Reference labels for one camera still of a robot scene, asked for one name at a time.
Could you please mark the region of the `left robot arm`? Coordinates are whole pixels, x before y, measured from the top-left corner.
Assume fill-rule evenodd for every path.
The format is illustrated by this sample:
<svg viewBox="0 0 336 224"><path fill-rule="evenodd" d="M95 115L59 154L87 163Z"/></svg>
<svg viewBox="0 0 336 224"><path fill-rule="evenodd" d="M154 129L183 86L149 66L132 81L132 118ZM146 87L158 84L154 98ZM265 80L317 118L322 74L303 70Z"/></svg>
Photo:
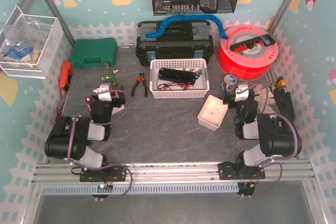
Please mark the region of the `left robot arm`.
<svg viewBox="0 0 336 224"><path fill-rule="evenodd" d="M111 188L114 182L125 181L126 168L109 166L105 155L90 148L92 142L109 139L111 117L126 104L123 91L123 86L114 89L102 84L86 98L89 117L60 116L46 140L45 155L74 163L71 173L79 176L80 182L101 182L101 188Z"/></svg>

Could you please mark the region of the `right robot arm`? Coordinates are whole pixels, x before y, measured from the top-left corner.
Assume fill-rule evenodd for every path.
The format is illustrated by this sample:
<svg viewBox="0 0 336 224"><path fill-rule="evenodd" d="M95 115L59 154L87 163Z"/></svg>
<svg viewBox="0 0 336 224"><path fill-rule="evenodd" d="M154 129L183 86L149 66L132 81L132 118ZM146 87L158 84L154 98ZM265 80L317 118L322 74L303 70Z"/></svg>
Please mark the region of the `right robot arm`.
<svg viewBox="0 0 336 224"><path fill-rule="evenodd" d="M278 85L272 90L278 113L260 109L255 100L256 85L239 85L224 91L223 104L235 109L235 134L240 140L256 140L253 148L238 154L235 162L218 165L221 180L264 179L264 169L276 160L292 159L302 150L302 141L294 126L290 92Z"/></svg>

